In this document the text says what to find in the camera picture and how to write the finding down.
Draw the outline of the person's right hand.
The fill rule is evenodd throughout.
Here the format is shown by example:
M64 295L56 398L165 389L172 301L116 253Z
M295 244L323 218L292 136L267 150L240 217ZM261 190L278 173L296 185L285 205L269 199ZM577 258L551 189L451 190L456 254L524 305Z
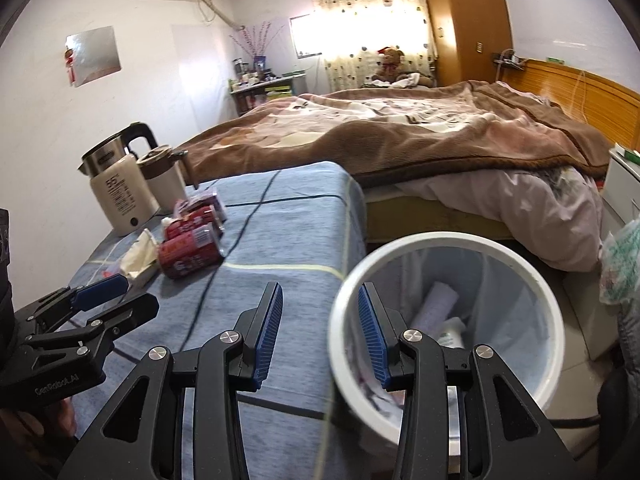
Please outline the person's right hand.
M30 411L17 411L16 416L24 420L27 427L34 430L38 437L72 438L76 436L77 422L71 398L49 405L36 406Z

